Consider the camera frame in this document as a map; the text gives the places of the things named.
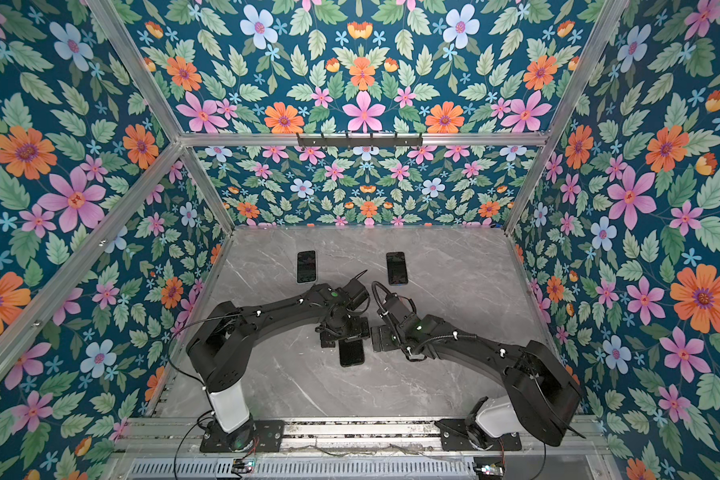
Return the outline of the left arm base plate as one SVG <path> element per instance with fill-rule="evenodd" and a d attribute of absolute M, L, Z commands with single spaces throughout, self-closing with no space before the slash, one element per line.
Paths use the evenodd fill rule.
<path fill-rule="evenodd" d="M 212 420 L 203 428 L 201 453 L 273 453 L 280 450 L 284 437 L 285 422 L 282 420 L 254 420 L 249 418 L 231 433 Z"/>

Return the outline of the aluminium front rail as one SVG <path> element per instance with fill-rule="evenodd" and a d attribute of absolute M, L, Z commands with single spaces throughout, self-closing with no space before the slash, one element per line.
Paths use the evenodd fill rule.
<path fill-rule="evenodd" d="M 577 416 L 572 426 L 580 434 L 568 432 L 558 447 L 542 444 L 532 436 L 519 433 L 520 451 L 444 451 L 440 432 L 434 426 L 437 417 L 294 417 L 279 419 L 285 422 L 280 450 L 265 454 L 307 454 L 327 456 L 339 454 L 542 454 L 549 455 L 605 455 L 611 452 L 608 440 L 599 431 L 592 416 Z M 199 426 L 191 418 L 147 418 L 133 420 L 128 431 L 114 442 L 117 454 L 201 454 L 206 422 Z"/>

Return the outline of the metal hook rail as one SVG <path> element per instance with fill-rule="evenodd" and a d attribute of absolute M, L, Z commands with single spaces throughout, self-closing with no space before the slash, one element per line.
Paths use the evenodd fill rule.
<path fill-rule="evenodd" d="M 422 135 L 398 134 L 398 133 L 369 133 L 369 134 L 297 134 L 297 145 L 299 147 L 420 147 L 424 145 Z"/>

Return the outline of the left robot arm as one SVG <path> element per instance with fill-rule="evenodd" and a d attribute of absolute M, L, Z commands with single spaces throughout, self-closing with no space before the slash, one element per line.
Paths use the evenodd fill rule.
<path fill-rule="evenodd" d="M 214 427 L 227 436 L 253 428 L 241 379 L 253 348 L 273 336 L 313 325 L 321 348 L 338 348 L 352 366 L 362 363 L 363 341 L 370 337 L 364 316 L 369 302 L 368 290 L 354 277 L 343 287 L 315 284 L 300 295 L 268 304 L 218 304 L 186 345 L 210 401 Z"/>

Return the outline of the aluminium frame post right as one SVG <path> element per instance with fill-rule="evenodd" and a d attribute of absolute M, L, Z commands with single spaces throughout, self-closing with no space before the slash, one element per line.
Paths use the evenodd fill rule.
<path fill-rule="evenodd" d="M 524 183 L 515 198 L 512 213 L 504 225 L 505 235 L 509 239 L 512 238 L 522 214 L 530 203 L 533 191 L 541 180 L 546 161 L 554 153 L 555 147 L 561 140 L 565 127 L 568 125 L 574 113 L 579 98 L 591 80 L 599 59 L 608 45 L 611 36 L 617 30 L 620 18 L 628 6 L 629 1 L 626 0 L 608 0 L 603 2 L 590 37 L 581 52 L 577 69 L 572 74 L 571 80 L 563 92 L 563 96 L 549 124 L 549 129 L 545 132 L 545 143 L 537 153 L 531 168 L 525 176 Z"/>

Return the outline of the purple edged smartphone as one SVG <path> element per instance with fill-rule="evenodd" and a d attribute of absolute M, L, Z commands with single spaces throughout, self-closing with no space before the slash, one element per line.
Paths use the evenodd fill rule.
<path fill-rule="evenodd" d="M 317 256 L 314 250 L 297 253 L 297 282 L 313 283 L 317 280 Z"/>

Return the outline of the blue edged smartphone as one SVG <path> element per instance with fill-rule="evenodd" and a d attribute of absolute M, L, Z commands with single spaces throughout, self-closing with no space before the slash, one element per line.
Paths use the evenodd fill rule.
<path fill-rule="evenodd" d="M 408 283 L 408 269 L 404 252 L 387 252 L 386 265 L 389 285 L 399 286 Z"/>

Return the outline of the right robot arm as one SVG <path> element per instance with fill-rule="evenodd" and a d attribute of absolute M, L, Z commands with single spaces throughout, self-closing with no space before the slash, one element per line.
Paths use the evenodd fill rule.
<path fill-rule="evenodd" d="M 377 313 L 392 345 L 412 363 L 449 361 L 503 385 L 505 394 L 480 401 L 468 419 L 473 443 L 525 433 L 558 447 L 572 426 L 583 393 L 555 354 L 535 340 L 502 343 L 467 332 L 443 318 L 420 316 L 405 300 L 379 282 L 371 284 Z"/>

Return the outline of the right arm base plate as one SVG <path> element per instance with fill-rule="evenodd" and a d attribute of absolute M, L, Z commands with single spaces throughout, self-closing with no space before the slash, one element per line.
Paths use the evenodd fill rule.
<path fill-rule="evenodd" d="M 440 419 L 434 422 L 440 432 L 441 448 L 444 451 L 520 451 L 522 443 L 518 434 L 492 437 L 477 423 L 468 419 Z"/>

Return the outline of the aluminium frame post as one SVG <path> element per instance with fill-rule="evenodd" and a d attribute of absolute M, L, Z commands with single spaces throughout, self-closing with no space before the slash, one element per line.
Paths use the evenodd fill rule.
<path fill-rule="evenodd" d="M 182 149 L 182 143 L 177 141 L 169 144 L 159 154 L 155 163 L 139 177 L 17 319 L 0 335 L 0 383 L 18 358 L 32 346 L 44 325 L 67 300 L 71 290 L 82 281 L 104 253 L 106 245 L 115 239 L 121 227 L 146 201 L 147 195 L 168 174 Z"/>
<path fill-rule="evenodd" d="M 599 59 L 608 45 L 611 36 L 617 30 L 620 18 L 628 6 L 629 1 L 626 0 L 608 0 L 603 2 L 590 37 L 581 52 L 577 69 L 572 74 L 571 80 L 563 92 L 563 96 L 549 124 L 549 129 L 545 132 L 545 143 L 537 153 L 531 168 L 525 176 L 524 183 L 515 198 L 512 213 L 504 225 L 505 235 L 509 239 L 512 238 L 522 214 L 530 203 L 533 191 L 541 180 L 546 161 L 554 153 L 555 147 L 561 140 L 565 127 L 568 125 L 574 113 L 579 98 L 591 80 Z"/>

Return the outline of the aluminium frame post left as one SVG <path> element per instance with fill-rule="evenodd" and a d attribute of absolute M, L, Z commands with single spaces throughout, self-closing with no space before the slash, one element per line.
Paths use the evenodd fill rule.
<path fill-rule="evenodd" d="M 18 358 L 32 346 L 44 325 L 67 300 L 71 290 L 82 281 L 104 253 L 106 245 L 115 239 L 121 227 L 146 201 L 147 195 L 168 174 L 182 149 L 182 143 L 177 141 L 169 144 L 159 154 L 155 163 L 139 177 L 17 319 L 0 335 L 0 383 Z"/>

